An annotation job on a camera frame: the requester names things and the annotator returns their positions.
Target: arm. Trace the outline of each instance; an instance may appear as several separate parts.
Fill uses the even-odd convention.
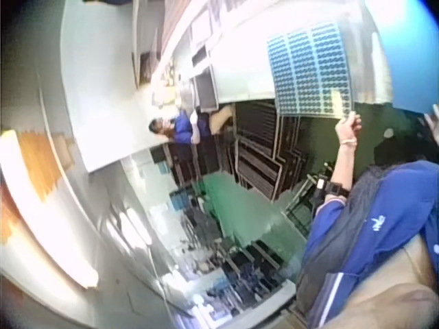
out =
[[[334,172],[331,181],[341,184],[348,191],[352,189],[355,150],[357,149],[357,135],[361,130],[361,119],[355,112],[351,112],[346,119],[340,120],[335,126],[335,131],[340,142],[337,161],[335,162]],[[327,195],[325,203],[331,199],[346,201],[345,197]]]

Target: hand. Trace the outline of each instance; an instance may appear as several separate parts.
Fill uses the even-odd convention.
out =
[[[433,105],[433,114],[424,114],[427,125],[430,127],[436,144],[439,145],[439,105]]]
[[[359,114],[350,112],[347,118],[341,119],[335,126],[340,145],[348,145],[356,148],[358,133],[361,130],[361,118]]]

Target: wrist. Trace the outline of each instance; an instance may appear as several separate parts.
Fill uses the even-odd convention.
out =
[[[354,154],[355,150],[357,149],[356,144],[341,144],[339,146],[339,151],[347,154]]]

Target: blue sleeve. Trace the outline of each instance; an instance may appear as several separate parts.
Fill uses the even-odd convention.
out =
[[[179,132],[174,135],[174,141],[180,144],[192,144],[191,138],[192,138],[191,132]]]
[[[314,218],[311,232],[309,234],[307,247],[305,249],[304,259],[308,253],[322,240],[325,234],[329,231],[335,220],[340,216],[344,209],[344,203],[338,199],[332,199],[321,209]]]

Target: black watch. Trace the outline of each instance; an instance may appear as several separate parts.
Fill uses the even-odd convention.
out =
[[[336,197],[342,196],[347,198],[349,196],[349,191],[342,187],[341,184],[327,182],[325,186],[325,192],[327,194],[335,195]]]

